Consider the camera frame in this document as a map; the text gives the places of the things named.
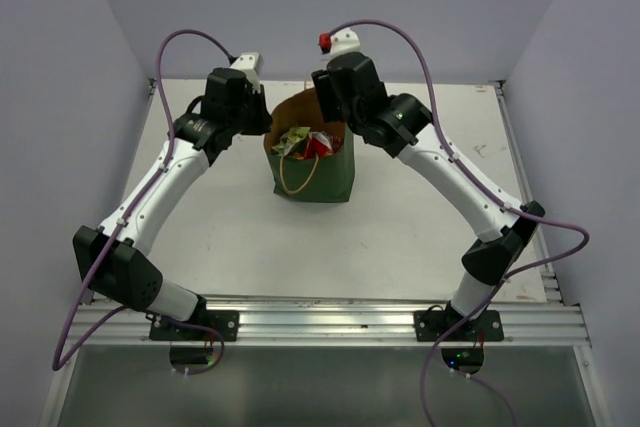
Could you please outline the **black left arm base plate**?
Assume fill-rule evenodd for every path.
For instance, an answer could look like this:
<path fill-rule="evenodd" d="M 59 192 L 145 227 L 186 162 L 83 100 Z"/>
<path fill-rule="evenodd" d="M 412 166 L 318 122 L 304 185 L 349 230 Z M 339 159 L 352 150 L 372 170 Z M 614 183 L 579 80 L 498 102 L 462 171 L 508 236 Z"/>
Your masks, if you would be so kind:
<path fill-rule="evenodd" d="M 223 339 L 234 342 L 240 326 L 237 310 L 201 310 L 188 321 L 176 321 L 159 314 L 148 313 L 151 322 L 149 339 L 161 342 L 195 342 Z"/>

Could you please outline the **green Himalaya mints packet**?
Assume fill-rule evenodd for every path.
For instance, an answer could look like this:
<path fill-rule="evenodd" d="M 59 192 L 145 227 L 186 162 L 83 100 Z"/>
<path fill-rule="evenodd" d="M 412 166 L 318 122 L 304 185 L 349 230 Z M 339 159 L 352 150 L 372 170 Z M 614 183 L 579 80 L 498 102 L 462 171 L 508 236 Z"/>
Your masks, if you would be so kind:
<path fill-rule="evenodd" d="M 298 145 L 309 135 L 309 127 L 294 126 L 281 135 L 278 142 L 271 147 L 271 152 L 279 157 L 292 154 Z"/>

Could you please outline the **green and brown paper bag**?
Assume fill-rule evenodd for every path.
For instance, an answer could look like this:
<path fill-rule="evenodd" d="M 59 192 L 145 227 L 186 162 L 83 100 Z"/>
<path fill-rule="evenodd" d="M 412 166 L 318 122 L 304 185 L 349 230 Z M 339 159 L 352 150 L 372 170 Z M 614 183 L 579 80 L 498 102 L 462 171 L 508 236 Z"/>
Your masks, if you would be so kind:
<path fill-rule="evenodd" d="M 348 202 L 355 180 L 353 135 L 346 124 L 323 120 L 315 90 L 304 89 L 280 102 L 272 112 L 272 120 L 263 147 L 274 180 L 274 193 L 296 202 Z M 341 136 L 343 145 L 336 154 L 313 160 L 274 155 L 271 147 L 294 126 Z"/>

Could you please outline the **red candy snack bag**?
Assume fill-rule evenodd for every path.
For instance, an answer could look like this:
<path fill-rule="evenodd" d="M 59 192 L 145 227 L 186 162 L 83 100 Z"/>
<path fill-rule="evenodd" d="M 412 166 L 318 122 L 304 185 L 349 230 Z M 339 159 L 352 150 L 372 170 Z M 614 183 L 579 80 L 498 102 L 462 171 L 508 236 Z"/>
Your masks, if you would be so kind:
<path fill-rule="evenodd" d="M 313 160 L 336 154 L 342 147 L 344 138 L 328 132 L 309 132 L 293 144 L 285 156 L 296 160 Z"/>

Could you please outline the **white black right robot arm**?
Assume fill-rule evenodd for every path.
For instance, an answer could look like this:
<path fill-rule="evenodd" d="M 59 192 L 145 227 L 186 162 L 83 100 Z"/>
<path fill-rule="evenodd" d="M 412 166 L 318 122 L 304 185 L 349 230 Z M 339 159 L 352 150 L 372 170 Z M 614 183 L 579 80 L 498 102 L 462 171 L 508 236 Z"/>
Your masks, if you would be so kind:
<path fill-rule="evenodd" d="M 445 316 L 451 336 L 470 338 L 481 327 L 486 298 L 531 242 L 544 208 L 504 192 L 452 142 L 440 139 L 427 106 L 412 94 L 388 93 L 369 57 L 359 52 L 340 55 L 311 79 L 325 121 L 346 123 L 366 144 L 421 175 L 475 233 Z"/>

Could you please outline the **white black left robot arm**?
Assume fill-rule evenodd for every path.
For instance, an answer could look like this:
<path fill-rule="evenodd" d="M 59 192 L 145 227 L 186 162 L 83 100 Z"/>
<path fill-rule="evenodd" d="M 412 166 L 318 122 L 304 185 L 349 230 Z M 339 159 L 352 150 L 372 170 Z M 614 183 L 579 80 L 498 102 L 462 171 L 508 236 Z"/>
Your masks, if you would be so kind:
<path fill-rule="evenodd" d="M 173 318 L 175 331 L 189 340 L 207 330 L 204 302 L 167 280 L 149 254 L 181 198 L 234 137 L 269 131 L 264 88 L 246 62 L 241 57 L 208 75 L 204 94 L 175 119 L 157 160 L 126 200 L 98 227 L 82 226 L 73 238 L 91 290 L 134 311 Z"/>

